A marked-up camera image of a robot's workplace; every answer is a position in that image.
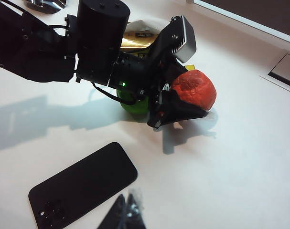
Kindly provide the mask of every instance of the smartphone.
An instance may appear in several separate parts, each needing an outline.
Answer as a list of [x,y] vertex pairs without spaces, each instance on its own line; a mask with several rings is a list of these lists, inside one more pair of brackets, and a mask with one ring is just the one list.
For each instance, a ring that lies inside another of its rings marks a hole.
[[108,144],[30,190],[28,197],[38,228],[66,227],[137,176],[120,144]]

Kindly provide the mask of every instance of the silver metal object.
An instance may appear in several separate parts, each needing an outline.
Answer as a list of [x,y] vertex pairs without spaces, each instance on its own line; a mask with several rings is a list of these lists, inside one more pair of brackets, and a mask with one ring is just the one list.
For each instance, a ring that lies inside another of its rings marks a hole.
[[57,13],[64,9],[66,0],[24,0],[27,7],[46,14]]
[[193,27],[184,16],[180,16],[180,18],[183,23],[184,37],[180,44],[172,49],[172,53],[182,63],[185,63],[194,55],[197,46]]

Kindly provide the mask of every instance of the cable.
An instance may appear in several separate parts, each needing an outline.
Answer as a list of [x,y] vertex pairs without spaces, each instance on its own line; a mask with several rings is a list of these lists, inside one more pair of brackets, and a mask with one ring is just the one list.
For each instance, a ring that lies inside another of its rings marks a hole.
[[7,4],[11,5],[11,6],[13,6],[14,8],[16,8],[16,9],[22,11],[22,12],[26,12],[26,10],[24,10],[22,7],[14,4],[13,2],[11,2],[9,0],[0,0],[0,1],[3,1],[3,2],[5,2],[5,3],[7,3]]
[[65,25],[49,25],[48,27],[52,29],[66,29],[67,27]]
[[93,85],[93,86],[94,86],[98,91],[100,91],[101,93],[105,94],[105,95],[106,95],[107,97],[109,97],[110,99],[113,99],[113,100],[115,100],[115,101],[117,101],[117,102],[120,102],[120,103],[122,103],[122,104],[126,104],[126,105],[134,105],[134,104],[136,103],[136,99],[133,99],[132,101],[126,101],[126,100],[120,99],[120,98],[118,98],[118,97],[116,97],[116,96],[114,96],[114,95],[112,95],[112,94],[110,94],[110,93],[108,93],[108,92],[102,90],[100,87],[97,87],[97,86],[95,85],[94,82],[91,82],[91,83],[92,83],[92,85]]

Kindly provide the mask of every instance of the gold foil wrapper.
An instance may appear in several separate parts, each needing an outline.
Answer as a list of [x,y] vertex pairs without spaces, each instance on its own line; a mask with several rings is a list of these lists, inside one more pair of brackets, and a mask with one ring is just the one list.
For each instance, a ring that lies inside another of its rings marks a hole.
[[146,31],[125,32],[122,38],[120,50],[130,52],[147,48],[155,41],[157,37],[157,34]]

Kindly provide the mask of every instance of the red ball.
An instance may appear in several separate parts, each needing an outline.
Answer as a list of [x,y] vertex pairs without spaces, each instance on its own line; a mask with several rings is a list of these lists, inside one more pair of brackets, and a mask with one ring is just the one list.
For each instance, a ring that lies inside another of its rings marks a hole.
[[191,70],[179,75],[172,83],[179,98],[204,110],[212,108],[217,92],[210,79],[199,70]]

